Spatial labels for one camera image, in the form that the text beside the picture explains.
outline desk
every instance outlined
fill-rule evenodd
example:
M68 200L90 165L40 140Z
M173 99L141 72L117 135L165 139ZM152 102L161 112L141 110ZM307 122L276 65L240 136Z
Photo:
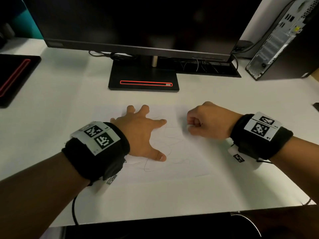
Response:
M0 179L59 152L69 135L106 104L187 105L212 101L242 114L261 111L295 136L319 144L319 83L312 77L254 81L240 60L242 78L178 74L180 91L111 91L112 60L87 51L46 47L43 40L15 39L2 53L40 55L42 62L14 101L0 110ZM206 140L211 175L149 184L110 186L102 195L84 189L75 205L79 223L137 220L298 206L309 197L272 164L238 163L226 142ZM72 225L71 204L51 226Z

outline fist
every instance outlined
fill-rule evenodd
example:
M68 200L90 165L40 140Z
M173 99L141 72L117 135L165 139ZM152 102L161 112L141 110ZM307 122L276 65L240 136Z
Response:
M204 104L187 113L187 124L190 134L223 140L230 137L242 114L232 112L206 101Z
M126 136L130 144L129 155L136 157L146 157L164 162L165 154L152 148L150 145L151 132L155 128L160 128L166 124L166 120L152 120L146 118L150 112L147 105L135 113L135 108L130 105L127 107L126 115L117 119L111 118L110 122L117 126Z

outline forearm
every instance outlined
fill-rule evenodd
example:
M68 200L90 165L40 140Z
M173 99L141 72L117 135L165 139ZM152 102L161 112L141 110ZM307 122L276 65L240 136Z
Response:
M319 203L319 145L292 137L271 162Z
M0 181L0 234L39 238L88 184L62 152Z

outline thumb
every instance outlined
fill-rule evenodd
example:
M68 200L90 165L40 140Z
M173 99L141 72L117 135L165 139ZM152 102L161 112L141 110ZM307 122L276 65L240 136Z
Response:
M193 136L202 136L205 137L205 130L203 127L194 127L194 126L190 126L188 128L188 131L190 134L192 134Z
M145 154L146 158L150 158L153 160L164 162L166 160L165 154L161 153L160 151L156 150L155 148L152 148L150 145L147 153Z

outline paper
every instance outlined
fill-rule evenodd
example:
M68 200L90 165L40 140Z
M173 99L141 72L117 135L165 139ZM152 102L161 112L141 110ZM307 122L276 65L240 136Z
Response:
M134 107L137 112L141 105ZM164 153L167 160L159 162L127 155L123 169L112 184L148 183L208 175L207 162L193 145L194 137L186 129L187 111L187 108L182 107L150 106L146 117L167 120L162 128L152 132L150 139L152 147ZM125 113L126 106L96 107L93 120L109 122L110 118L117 118Z

